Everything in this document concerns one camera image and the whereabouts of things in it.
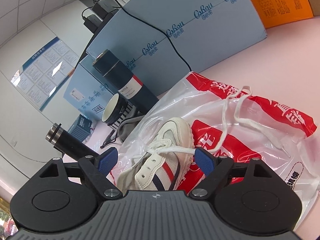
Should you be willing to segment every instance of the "thermos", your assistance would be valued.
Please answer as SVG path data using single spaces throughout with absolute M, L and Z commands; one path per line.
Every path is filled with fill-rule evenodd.
M 100 54 L 93 66 L 141 113 L 146 114 L 158 102 L 158 98 L 110 50 Z

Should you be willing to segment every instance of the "wall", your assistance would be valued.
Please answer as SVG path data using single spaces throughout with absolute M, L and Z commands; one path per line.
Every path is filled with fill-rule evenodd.
M 80 1 L 41 18 L 0 48 L 0 187 L 14 194 L 40 167 L 61 153 L 45 140 L 52 123 L 68 129 L 79 115 L 63 93 L 68 82 L 40 113 L 9 82 L 43 45 L 58 36 L 78 56 L 92 33 L 83 25 Z

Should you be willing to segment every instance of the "white shoelace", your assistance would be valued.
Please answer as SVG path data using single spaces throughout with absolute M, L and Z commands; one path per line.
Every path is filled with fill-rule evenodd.
M 253 121 L 251 119 L 239 117 L 242 103 L 244 102 L 244 100 L 246 100 L 248 97 L 250 97 L 252 95 L 251 88 L 249 86 L 242 87 L 241 89 L 239 89 L 237 91 L 237 93 L 232 94 L 232 95 L 228 95 L 227 98 L 225 99 L 224 104 L 223 104 L 223 108 L 222 108 L 222 134 L 221 134 L 221 137 L 220 137 L 217 145 L 213 149 L 208 150 L 208 152 L 210 152 L 211 154 L 216 153 L 221 148 L 224 140 L 226 139 L 227 134 L 228 134 L 226 112 L 227 112 L 228 105 L 229 105 L 229 99 L 236 98 L 242 92 L 242 90 L 248 90 L 249 93 L 244 94 L 239 98 L 239 101 L 237 103 L 235 113 L 234 113 L 234 119 L 236 120 L 236 122 L 238 122 L 239 124 L 242 124 L 244 126 L 247 126 L 247 127 L 248 126 L 252 127 L 254 129 L 258 130 L 259 132 L 261 132 L 263 135 L 265 135 L 269 139 L 269 141 L 271 142 L 271 144 L 273 146 L 275 146 L 279 150 L 282 150 L 287 155 L 287 157 L 290 158 L 291 156 L 284 149 L 284 145 L 281 143 L 281 141 L 276 136 L 274 136 L 268 130 L 267 127 L 263 126 L 262 124 L 260 124 L 256 121 Z M 163 145 L 157 144 L 156 147 L 147 147 L 146 151 L 151 154 L 160 154 L 160 153 L 167 153 L 167 152 L 180 152 L 180 153 L 186 153 L 186 154 L 192 154 L 192 155 L 195 154 L 195 149 L 184 148 L 184 147 L 180 147 L 180 146 L 165 147 L 164 144 Z M 137 158 L 141 158 L 141 155 L 136 155 L 132 159 L 137 159 Z

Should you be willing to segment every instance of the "notice board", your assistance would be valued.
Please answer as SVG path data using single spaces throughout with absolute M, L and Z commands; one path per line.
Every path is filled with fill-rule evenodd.
M 77 54 L 55 37 L 22 65 L 11 83 L 42 111 L 72 75 L 78 59 Z

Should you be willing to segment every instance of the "black cylinder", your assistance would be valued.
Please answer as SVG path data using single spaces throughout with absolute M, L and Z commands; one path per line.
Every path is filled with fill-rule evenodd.
M 70 133 L 61 128 L 61 124 L 54 124 L 46 136 L 46 140 L 54 145 L 54 148 L 78 161 L 85 156 L 98 157 L 94 150 L 74 138 Z
M 110 50 L 103 52 L 93 66 L 141 113 L 146 114 L 158 98 Z

